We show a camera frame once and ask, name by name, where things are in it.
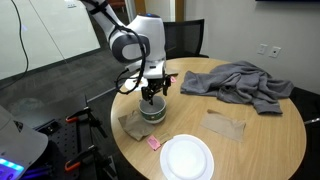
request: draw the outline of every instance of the gray towel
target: gray towel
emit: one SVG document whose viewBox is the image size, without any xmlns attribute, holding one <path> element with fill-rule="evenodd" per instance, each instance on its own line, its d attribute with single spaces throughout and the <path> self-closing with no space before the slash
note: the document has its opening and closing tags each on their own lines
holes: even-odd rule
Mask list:
<svg viewBox="0 0 320 180">
<path fill-rule="evenodd" d="M 274 79 L 246 61 L 217 66 L 209 74 L 188 71 L 182 94 L 215 96 L 228 103 L 253 104 L 258 114 L 282 114 L 279 98 L 289 97 L 293 84 Z"/>
</svg>

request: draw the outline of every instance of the white plate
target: white plate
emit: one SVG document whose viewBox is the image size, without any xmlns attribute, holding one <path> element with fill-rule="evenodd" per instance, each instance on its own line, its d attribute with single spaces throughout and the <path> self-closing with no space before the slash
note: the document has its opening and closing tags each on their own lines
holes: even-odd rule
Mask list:
<svg viewBox="0 0 320 180">
<path fill-rule="evenodd" d="M 181 134 L 166 142 L 160 154 L 162 172 L 169 180 L 207 180 L 214 171 L 208 146 L 199 138 Z"/>
<path fill-rule="evenodd" d="M 127 79 L 126 82 L 124 83 L 124 86 L 128 89 L 131 90 L 135 85 L 136 85 L 137 79 Z M 144 77 L 141 78 L 139 86 L 135 89 L 135 91 L 140 91 L 141 87 L 146 87 L 148 86 L 148 80 Z"/>
</svg>

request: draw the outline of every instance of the chair backrest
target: chair backrest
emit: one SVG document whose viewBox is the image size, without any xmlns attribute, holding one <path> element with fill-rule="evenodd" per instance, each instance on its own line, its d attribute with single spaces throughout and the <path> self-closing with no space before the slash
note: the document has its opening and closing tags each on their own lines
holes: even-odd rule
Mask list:
<svg viewBox="0 0 320 180">
<path fill-rule="evenodd" d="M 203 40 L 204 19 L 164 22 L 167 59 L 199 57 Z"/>
</svg>

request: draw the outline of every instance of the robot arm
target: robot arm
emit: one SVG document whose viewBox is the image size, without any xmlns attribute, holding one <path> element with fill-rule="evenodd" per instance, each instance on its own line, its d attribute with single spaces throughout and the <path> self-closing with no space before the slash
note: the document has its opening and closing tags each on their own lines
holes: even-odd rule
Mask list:
<svg viewBox="0 0 320 180">
<path fill-rule="evenodd" d="M 164 70 L 165 35 L 161 18 L 154 14 L 138 15 L 125 26 L 106 0 L 81 1 L 103 29 L 113 56 L 122 63 L 133 62 L 123 73 L 140 69 L 136 86 L 127 92 L 122 92 L 116 83 L 118 91 L 129 94 L 138 87 L 141 78 L 144 77 L 148 80 L 148 86 L 141 89 L 144 100 L 152 104 L 152 97 L 161 89 L 166 95 L 170 77 L 165 75 Z"/>
</svg>

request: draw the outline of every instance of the electrical cord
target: electrical cord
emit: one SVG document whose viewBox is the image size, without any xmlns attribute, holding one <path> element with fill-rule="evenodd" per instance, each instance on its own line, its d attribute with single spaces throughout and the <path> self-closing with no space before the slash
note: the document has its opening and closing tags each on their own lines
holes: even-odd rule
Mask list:
<svg viewBox="0 0 320 180">
<path fill-rule="evenodd" d="M 104 1 L 102 4 L 99 5 L 98 2 L 93 2 L 92 0 L 80 0 L 80 1 L 83 1 L 83 2 L 86 2 L 86 3 L 89 3 L 91 4 L 92 6 L 95 7 L 94 10 L 91 11 L 91 13 L 95 14 L 96 12 L 100 11 L 102 14 L 104 14 L 106 16 L 106 18 L 108 20 L 110 20 L 110 22 L 115 26 L 115 29 L 112 31 L 111 34 L 113 34 L 116 30 L 118 31 L 126 31 L 128 33 L 132 33 L 138 40 L 138 44 L 139 44 L 139 47 L 140 47 L 140 51 L 141 51 L 141 58 L 142 58 L 142 61 L 141 61 L 141 68 L 140 68 L 140 72 L 139 72 L 139 75 L 137 77 L 137 81 L 136 81 L 136 84 L 135 86 L 128 90 L 128 91 L 121 91 L 120 87 L 119 87 L 119 81 L 122 80 L 123 78 L 122 75 L 127 73 L 129 70 L 128 69 L 125 69 L 123 72 L 121 72 L 117 78 L 117 80 L 115 81 L 115 86 L 116 86 L 116 90 L 121 93 L 121 94 L 129 94 L 131 93 L 132 91 L 134 91 L 140 84 L 141 82 L 141 79 L 143 77 L 143 72 L 144 72 L 144 68 L 145 68 L 145 64 L 146 64 L 146 52 L 144 50 L 144 46 L 143 46 L 143 43 L 140 39 L 140 36 L 135 32 L 133 31 L 132 29 L 129 29 L 127 27 L 124 27 L 124 26 L 120 26 L 106 11 L 106 7 L 109 5 L 107 3 L 107 1 Z"/>
<path fill-rule="evenodd" d="M 29 58 L 28 58 L 27 52 L 26 52 L 26 50 L 25 50 L 25 48 L 24 48 L 24 44 L 23 44 L 22 36 L 21 36 L 22 24 L 21 24 L 21 18 L 20 18 L 19 10 L 18 10 L 16 4 L 14 3 L 14 1 L 11 0 L 11 2 L 12 2 L 13 6 L 14 6 L 16 12 L 17 12 L 17 15 L 18 15 L 18 19 L 19 19 L 19 38 L 20 38 L 20 43 L 21 43 L 21 47 L 22 47 L 23 53 L 24 53 L 24 55 L 25 55 L 25 57 L 26 57 L 27 65 L 26 65 L 25 71 L 23 72 L 23 74 L 22 74 L 19 78 L 17 78 L 17 79 L 16 79 L 15 81 L 13 81 L 13 82 L 11 82 L 11 83 L 9 83 L 9 84 L 1 87 L 1 88 L 0 88 L 0 91 L 4 90 L 5 88 L 8 88 L 9 86 L 15 84 L 16 82 L 18 82 L 19 80 L 21 80 L 23 77 L 25 77 L 25 75 L 26 75 L 27 72 L 28 72 L 28 68 L 29 68 Z"/>
</svg>

